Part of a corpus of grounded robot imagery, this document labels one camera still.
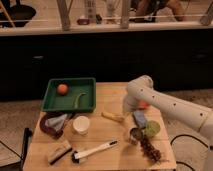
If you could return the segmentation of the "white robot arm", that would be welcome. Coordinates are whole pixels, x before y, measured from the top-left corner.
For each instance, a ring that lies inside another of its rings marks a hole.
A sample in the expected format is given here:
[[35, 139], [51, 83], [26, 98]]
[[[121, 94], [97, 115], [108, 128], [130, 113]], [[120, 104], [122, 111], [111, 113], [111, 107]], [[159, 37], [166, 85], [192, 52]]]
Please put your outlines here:
[[145, 101], [202, 136], [213, 136], [213, 109], [156, 91], [153, 88], [153, 80], [148, 75], [130, 81], [126, 91], [123, 100], [124, 112], [136, 110], [139, 102]]

